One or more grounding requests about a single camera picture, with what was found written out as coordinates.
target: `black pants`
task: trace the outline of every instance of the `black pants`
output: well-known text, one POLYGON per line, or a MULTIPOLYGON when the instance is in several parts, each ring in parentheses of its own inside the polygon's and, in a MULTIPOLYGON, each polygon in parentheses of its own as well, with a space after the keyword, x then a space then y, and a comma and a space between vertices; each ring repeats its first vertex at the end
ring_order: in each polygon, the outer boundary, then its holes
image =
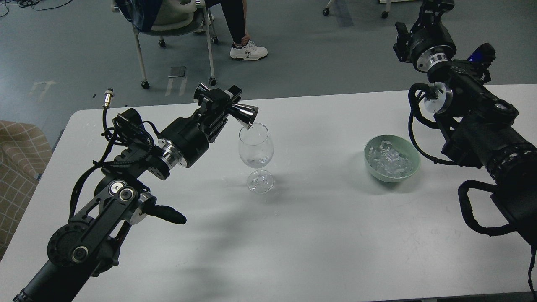
POLYGON ((222 6, 233 42, 240 45, 242 38, 246 35, 242 0, 205 0, 207 8, 218 3, 222 6))

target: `person's leg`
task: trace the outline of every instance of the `person's leg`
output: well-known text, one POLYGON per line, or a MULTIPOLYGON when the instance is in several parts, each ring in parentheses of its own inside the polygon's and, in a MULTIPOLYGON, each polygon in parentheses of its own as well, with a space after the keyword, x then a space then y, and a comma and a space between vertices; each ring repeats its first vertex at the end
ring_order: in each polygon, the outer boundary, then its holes
POLYGON ((207 8, 220 3, 222 12, 228 24, 229 33, 236 45, 241 45, 241 40, 246 36, 244 26, 244 7, 242 0, 205 0, 207 8))
POLYGON ((233 45, 229 55, 235 60, 257 61, 269 53, 265 47, 256 46, 250 40, 245 25, 246 0, 205 0, 207 8, 220 3, 226 18, 233 45))

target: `office chair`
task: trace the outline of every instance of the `office chair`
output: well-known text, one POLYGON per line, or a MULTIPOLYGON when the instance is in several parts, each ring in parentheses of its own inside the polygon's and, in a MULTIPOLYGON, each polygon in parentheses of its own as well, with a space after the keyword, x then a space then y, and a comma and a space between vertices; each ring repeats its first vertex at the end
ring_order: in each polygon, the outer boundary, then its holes
MULTIPOLYGON (((328 16, 328 14, 330 14, 330 7, 335 1, 336 0, 330 0, 330 2, 328 2, 328 4, 323 10, 323 15, 328 16)), ((380 15, 382 19, 388 18, 388 14, 390 13, 390 5, 391 5, 391 0, 386 0, 386 10, 383 11, 382 14, 380 15)))
POLYGON ((209 78, 208 83, 211 86, 216 85, 211 42, 218 44, 219 41, 214 28, 214 18, 211 15, 211 12, 205 7, 204 0, 186 1, 162 0, 162 4, 152 27, 148 31, 142 31, 143 29, 136 27, 135 22, 133 21, 133 19, 136 18, 136 16, 133 16, 133 14, 136 14, 136 12, 132 8, 132 2, 112 0, 112 11, 121 11, 123 16, 132 23, 134 39, 136 41, 136 51, 138 53, 138 61, 140 62, 140 69, 142 71, 141 86, 144 89, 149 89, 150 86, 149 82, 147 81, 146 68, 143 63, 142 50, 140 48, 140 40, 138 38, 139 34, 142 33, 160 37, 158 45, 162 48, 166 48, 164 37, 174 37, 177 35, 184 35, 194 32, 202 24, 207 36, 209 65, 211 68, 211 77, 209 78))

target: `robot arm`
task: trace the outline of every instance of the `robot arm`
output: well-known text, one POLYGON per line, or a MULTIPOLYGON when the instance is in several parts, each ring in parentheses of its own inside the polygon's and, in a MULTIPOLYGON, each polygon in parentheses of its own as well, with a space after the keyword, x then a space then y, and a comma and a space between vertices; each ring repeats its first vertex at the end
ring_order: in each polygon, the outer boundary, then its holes
POLYGON ((109 132, 106 110, 112 90, 107 91, 103 125, 109 142, 105 155, 75 185, 68 223, 49 241, 49 260, 13 301, 72 301, 90 276, 97 277, 119 264, 120 246, 130 227, 146 215, 175 224, 186 223, 186 218, 173 208, 156 205, 156 197, 137 178, 150 171, 165 180, 176 164, 192 166, 215 141, 229 115, 249 128, 258 108, 239 104, 241 92, 236 86, 222 91, 199 85, 194 98, 200 108, 190 117, 178 118, 162 132, 156 132, 161 145, 158 147, 134 109, 118 114, 113 119, 114 132, 109 132), (124 145, 126 149, 113 161, 105 162, 114 144, 124 145), (105 176, 97 185, 94 198, 75 214, 80 189, 89 174, 98 168, 105 176), (99 214, 91 217, 90 212, 96 207, 99 214), (111 237, 121 222, 116 237, 111 237))
POLYGON ((412 142, 414 117, 429 128, 440 129, 446 143, 442 153, 452 162, 424 154, 435 163, 480 168, 485 166, 496 185, 465 182, 459 188, 459 200, 466 224, 490 236, 517 231, 532 247, 537 246, 537 149, 511 126, 518 115, 513 105, 488 91, 487 68, 495 59, 490 44, 481 45, 467 60, 452 60, 455 44, 441 24, 443 13, 454 7, 453 1, 423 0, 420 16, 410 33, 397 23, 394 51, 401 62, 412 63, 427 73, 431 84, 414 84, 409 92, 411 115, 409 132, 412 142), (423 117, 420 101, 434 114, 434 121, 423 117), (468 189, 493 193, 491 198, 509 224, 488 228, 474 219, 468 189))

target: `green bowl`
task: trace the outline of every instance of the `green bowl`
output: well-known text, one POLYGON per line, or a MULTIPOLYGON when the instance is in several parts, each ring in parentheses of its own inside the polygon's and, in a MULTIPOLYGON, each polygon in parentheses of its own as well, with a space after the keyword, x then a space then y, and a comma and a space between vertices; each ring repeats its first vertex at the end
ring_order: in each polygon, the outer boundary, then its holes
POLYGON ((369 142, 367 142, 364 148, 364 161, 366 163, 367 171, 369 171, 369 173, 371 173, 371 175, 373 175, 378 180, 381 180, 387 183, 398 183, 409 178, 410 176, 414 175, 418 171, 419 164, 420 164, 420 156, 419 156, 418 150, 416 150, 414 146, 412 145, 412 143, 409 142, 408 140, 404 138, 400 138, 399 136, 386 134, 386 135, 379 135, 376 138, 372 138, 369 140, 369 142), (367 161, 367 157, 369 155, 369 149, 371 148, 371 146, 379 146, 383 140, 390 141, 391 145, 399 153, 405 155, 413 163, 412 170, 405 171, 403 176, 401 177, 390 177, 390 176, 379 173, 378 171, 373 169, 373 167, 371 167, 371 165, 367 161))

